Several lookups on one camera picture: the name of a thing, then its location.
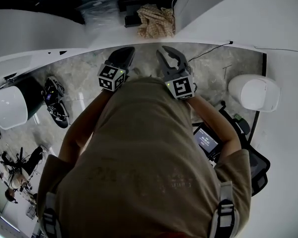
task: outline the plaid cloth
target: plaid cloth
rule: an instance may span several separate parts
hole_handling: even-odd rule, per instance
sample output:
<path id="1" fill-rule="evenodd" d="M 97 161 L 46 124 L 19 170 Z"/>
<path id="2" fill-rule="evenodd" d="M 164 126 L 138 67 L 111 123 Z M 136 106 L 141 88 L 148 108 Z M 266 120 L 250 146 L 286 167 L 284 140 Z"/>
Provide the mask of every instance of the plaid cloth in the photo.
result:
<path id="1" fill-rule="evenodd" d="M 138 11 L 142 24 L 138 28 L 138 34 L 144 38 L 159 38 L 174 36 L 175 26 L 172 9 L 161 8 L 155 4 L 146 4 Z"/>

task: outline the display screen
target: display screen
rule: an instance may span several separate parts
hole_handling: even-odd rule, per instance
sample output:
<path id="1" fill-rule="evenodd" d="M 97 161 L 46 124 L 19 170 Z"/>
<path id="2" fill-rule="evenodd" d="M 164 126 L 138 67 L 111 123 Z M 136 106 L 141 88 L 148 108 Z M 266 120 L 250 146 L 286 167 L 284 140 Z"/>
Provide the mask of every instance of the display screen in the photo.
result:
<path id="1" fill-rule="evenodd" d="M 199 145 L 208 153 L 212 152 L 212 150 L 218 145 L 218 143 L 201 128 L 194 134 L 194 137 L 198 141 Z"/>

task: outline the forearm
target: forearm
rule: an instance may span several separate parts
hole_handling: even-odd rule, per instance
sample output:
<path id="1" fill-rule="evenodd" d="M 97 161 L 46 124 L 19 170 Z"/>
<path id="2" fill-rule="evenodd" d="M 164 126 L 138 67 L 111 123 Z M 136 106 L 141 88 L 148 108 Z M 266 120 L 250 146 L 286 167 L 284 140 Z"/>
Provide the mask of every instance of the forearm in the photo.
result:
<path id="1" fill-rule="evenodd" d="M 75 164 L 96 123 L 114 93 L 103 90 L 97 98 L 80 114 L 68 129 L 59 154 L 65 162 Z"/>
<path id="2" fill-rule="evenodd" d="M 187 99 L 187 102 L 223 142 L 221 157 L 241 149 L 238 135 L 233 126 L 210 103 L 201 96 Z"/>

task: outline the sleeve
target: sleeve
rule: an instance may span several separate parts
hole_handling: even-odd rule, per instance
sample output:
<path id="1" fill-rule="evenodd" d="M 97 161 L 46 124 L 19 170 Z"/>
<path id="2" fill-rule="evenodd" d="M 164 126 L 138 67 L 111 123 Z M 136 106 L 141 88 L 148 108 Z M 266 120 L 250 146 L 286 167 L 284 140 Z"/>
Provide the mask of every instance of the sleeve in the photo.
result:
<path id="1" fill-rule="evenodd" d="M 56 193 L 59 183 L 73 169 L 73 165 L 49 155 L 44 166 L 37 195 L 37 214 L 39 220 L 44 212 L 47 192 Z"/>
<path id="2" fill-rule="evenodd" d="M 221 182 L 231 180 L 233 183 L 234 206 L 239 212 L 240 231 L 248 221 L 251 202 L 251 174 L 247 150 L 239 150 L 220 160 L 215 172 Z"/>

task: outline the gray marble surface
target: gray marble surface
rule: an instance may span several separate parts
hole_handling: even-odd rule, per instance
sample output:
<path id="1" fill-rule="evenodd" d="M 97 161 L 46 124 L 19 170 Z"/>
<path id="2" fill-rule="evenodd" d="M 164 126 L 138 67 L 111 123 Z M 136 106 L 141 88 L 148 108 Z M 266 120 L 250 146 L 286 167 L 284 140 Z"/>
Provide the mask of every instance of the gray marble surface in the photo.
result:
<path id="1" fill-rule="evenodd" d="M 131 65 L 130 76 L 137 74 L 143 76 L 162 76 L 159 69 L 155 52 L 162 45 L 171 46 L 181 51 L 187 58 L 196 57 L 210 49 L 213 45 L 195 43 L 156 43 L 135 45 L 136 55 Z M 63 102 L 70 114 L 72 123 L 100 93 L 97 73 L 102 63 L 109 57 L 111 52 L 118 49 L 110 48 L 75 57 L 67 58 L 31 72 L 31 75 L 43 86 L 48 75 L 54 75 L 65 87 Z M 214 106 L 221 100 L 226 101 L 227 111 L 244 117 L 250 126 L 253 124 L 255 112 L 243 108 L 228 94 L 227 84 L 240 74 L 261 74 L 262 54 L 255 51 L 220 47 L 209 54 L 190 62 L 197 83 L 197 94 L 206 98 Z M 2 130 L 0 151 L 7 150 L 9 154 L 19 152 L 23 147 L 26 154 L 31 154 L 38 144 L 42 143 L 55 155 L 59 154 L 62 140 L 67 129 L 59 128 L 43 105 L 37 112 L 39 123 L 31 118 L 26 124 L 18 127 Z M 199 119 L 192 114 L 192 121 Z M 44 163 L 38 167 L 40 173 Z"/>

